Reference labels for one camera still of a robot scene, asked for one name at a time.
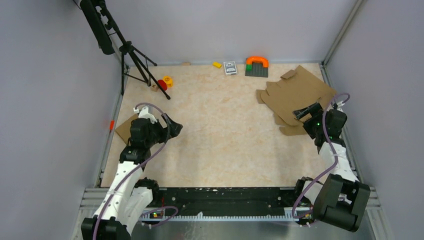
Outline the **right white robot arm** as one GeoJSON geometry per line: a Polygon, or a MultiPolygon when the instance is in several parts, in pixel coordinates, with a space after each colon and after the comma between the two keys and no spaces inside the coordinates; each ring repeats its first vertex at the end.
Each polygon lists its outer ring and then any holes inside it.
{"type": "Polygon", "coordinates": [[[351,169],[347,148],[341,138],[348,117],[337,104],[324,110],[316,102],[294,110],[297,120],[310,115],[303,122],[306,133],[314,140],[319,156],[328,165],[317,177],[302,177],[296,182],[294,207],[307,206],[307,212],[316,221],[356,232],[362,222],[371,194],[367,184],[361,183],[351,169]]]}

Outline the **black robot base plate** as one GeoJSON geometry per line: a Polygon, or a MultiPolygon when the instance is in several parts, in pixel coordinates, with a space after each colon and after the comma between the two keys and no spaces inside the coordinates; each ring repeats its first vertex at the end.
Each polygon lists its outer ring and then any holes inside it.
{"type": "Polygon", "coordinates": [[[148,208],[174,206],[179,217],[286,217],[300,193],[294,187],[168,187],[154,191],[148,208]]]}

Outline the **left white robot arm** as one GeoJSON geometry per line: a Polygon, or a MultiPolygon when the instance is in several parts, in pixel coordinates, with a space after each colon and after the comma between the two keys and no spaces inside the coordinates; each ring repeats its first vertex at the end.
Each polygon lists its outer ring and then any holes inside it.
{"type": "Polygon", "coordinates": [[[130,137],[120,153],[114,180],[93,216],[82,221],[84,240],[129,240],[145,208],[160,202],[161,194],[155,190],[157,182],[141,183],[140,177],[147,162],[155,157],[151,148],[156,144],[164,146],[183,128],[166,113],[161,116],[166,127],[150,113],[142,113],[132,120],[130,137]]]}

